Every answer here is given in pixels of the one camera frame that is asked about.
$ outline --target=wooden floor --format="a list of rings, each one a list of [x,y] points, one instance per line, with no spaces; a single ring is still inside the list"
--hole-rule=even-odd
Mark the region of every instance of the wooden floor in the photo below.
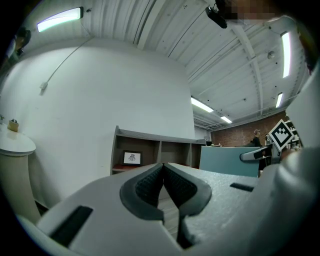
[[[176,240],[178,235],[179,210],[170,197],[160,199],[158,209],[164,212],[164,227]]]

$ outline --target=ceiling light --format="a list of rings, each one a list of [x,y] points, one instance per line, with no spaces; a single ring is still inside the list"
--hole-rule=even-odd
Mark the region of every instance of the ceiling light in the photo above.
[[[208,107],[207,105],[203,104],[202,102],[200,102],[199,100],[197,100],[197,99],[195,99],[193,97],[191,97],[191,103],[193,105],[196,105],[197,107],[209,112],[209,113],[214,111],[212,108]]]
[[[60,23],[69,22],[73,20],[81,19],[84,16],[84,8],[83,7],[77,7],[71,10],[66,10],[63,12],[60,12],[56,15],[53,15],[40,23],[37,24],[38,31],[42,32],[48,28],[51,28],[55,25],[58,25]]]
[[[290,50],[290,37],[289,33],[285,32],[281,35],[282,38],[282,45],[283,45],[283,58],[284,58],[284,65],[283,65],[283,78],[289,76],[290,71],[290,61],[291,61],[291,50]]]
[[[278,94],[278,100],[277,100],[277,102],[276,102],[275,108],[278,108],[278,107],[280,106],[283,95],[284,95],[284,94],[283,94],[282,92],[280,92],[280,93]]]
[[[230,121],[228,118],[226,118],[225,116],[221,116],[221,119],[223,119],[224,121],[226,121],[228,124],[231,124],[232,121]]]

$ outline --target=teal partition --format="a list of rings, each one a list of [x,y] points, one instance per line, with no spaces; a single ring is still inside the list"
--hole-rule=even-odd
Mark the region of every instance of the teal partition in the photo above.
[[[240,155],[258,147],[216,147],[202,146],[199,169],[247,177],[257,177],[259,161],[242,162]]]

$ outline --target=picture frame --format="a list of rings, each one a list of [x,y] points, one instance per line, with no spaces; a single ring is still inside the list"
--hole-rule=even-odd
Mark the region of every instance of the picture frame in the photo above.
[[[142,166],[142,152],[124,150],[122,155],[123,166]]]

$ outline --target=curved white wall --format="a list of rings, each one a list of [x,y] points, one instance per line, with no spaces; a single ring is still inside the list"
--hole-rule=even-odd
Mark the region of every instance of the curved white wall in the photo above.
[[[36,144],[29,157],[34,197],[52,207],[110,174],[116,125],[121,129],[194,138],[184,67],[118,41],[92,39],[39,86],[84,40],[29,54],[4,80],[0,113],[20,123]]]

